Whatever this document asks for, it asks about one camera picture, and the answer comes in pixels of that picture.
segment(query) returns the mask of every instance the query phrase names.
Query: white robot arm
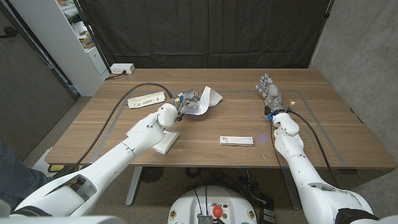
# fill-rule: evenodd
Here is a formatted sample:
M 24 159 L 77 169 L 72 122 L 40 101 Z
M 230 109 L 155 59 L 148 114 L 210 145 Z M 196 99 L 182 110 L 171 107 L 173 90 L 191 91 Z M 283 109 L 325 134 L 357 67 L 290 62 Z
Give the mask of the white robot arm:
M 309 224 L 379 223 L 374 220 L 376 217 L 362 196 L 349 190 L 338 189 L 319 176 L 304 153 L 298 124 L 284 110 L 280 93 L 273 81 L 269 80 L 271 78 L 268 74 L 261 77 L 263 87 L 266 90 L 272 88 L 273 91 L 262 90 L 258 86 L 256 88 L 266 99 L 269 118 L 277 127 L 274 131 L 275 148 L 289 165 Z
M 161 144 L 166 139 L 164 129 L 171 127 L 181 117 L 184 106 L 195 107 L 199 95 L 188 91 L 162 105 L 157 112 L 140 120 L 126 135 L 127 138 L 113 147 L 87 168 L 55 179 L 36 190 L 22 201 L 10 217 L 26 216 L 29 212 L 53 217 L 78 217 L 89 214 L 107 186 L 147 148 Z M 72 179 L 85 183 L 73 189 Z

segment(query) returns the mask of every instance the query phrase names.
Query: power strip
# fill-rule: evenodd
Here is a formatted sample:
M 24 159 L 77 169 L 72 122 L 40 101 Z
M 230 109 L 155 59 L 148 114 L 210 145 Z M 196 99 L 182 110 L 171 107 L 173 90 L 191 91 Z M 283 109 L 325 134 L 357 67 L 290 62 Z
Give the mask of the power strip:
M 122 74 L 123 71 L 126 71 L 126 74 L 132 74 L 134 69 L 136 68 L 133 63 L 114 63 L 111 66 L 112 74 L 115 75 Z
M 163 91 L 148 94 L 145 96 L 138 96 L 134 98 L 130 98 L 127 100 L 129 108 L 142 108 L 143 106 L 149 106 L 156 103 L 161 103 L 166 100 L 166 96 Z

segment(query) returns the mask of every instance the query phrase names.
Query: table leg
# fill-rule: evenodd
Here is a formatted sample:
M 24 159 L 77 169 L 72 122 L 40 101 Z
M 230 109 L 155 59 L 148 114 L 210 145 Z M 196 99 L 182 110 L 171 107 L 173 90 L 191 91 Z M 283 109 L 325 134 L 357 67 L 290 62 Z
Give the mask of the table leg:
M 141 178 L 141 171 L 142 171 L 141 166 L 135 166 L 131 177 L 129 192 L 127 193 L 127 198 L 126 198 L 127 206 L 131 206 L 134 203 L 134 197 L 136 196 L 139 181 Z
M 287 193 L 289 194 L 290 203 L 294 210 L 301 209 L 301 202 L 299 197 L 299 192 L 296 189 L 296 184 L 290 173 L 290 169 L 282 169 L 282 177 L 284 178 Z

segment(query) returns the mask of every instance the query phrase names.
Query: black curtain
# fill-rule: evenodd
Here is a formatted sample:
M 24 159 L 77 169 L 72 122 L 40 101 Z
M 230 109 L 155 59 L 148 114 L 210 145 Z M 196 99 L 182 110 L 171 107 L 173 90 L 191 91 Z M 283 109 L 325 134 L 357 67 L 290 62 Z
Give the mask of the black curtain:
M 109 64 L 307 68 L 329 0 L 79 2 Z

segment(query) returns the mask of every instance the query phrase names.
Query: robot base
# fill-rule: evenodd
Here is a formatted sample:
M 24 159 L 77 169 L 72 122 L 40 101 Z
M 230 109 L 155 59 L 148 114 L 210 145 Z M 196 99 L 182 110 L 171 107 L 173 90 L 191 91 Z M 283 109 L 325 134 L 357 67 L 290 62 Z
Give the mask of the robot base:
M 206 186 L 196 189 L 200 206 L 194 190 L 190 190 L 177 199 L 172 205 L 169 213 L 168 224 L 187 224 L 199 222 L 201 214 L 208 218 L 216 219 L 213 209 L 220 206 L 222 209 L 221 223 L 257 223 L 256 214 L 252 205 L 240 194 L 233 190 L 220 186 L 207 186 L 207 204 L 206 204 Z

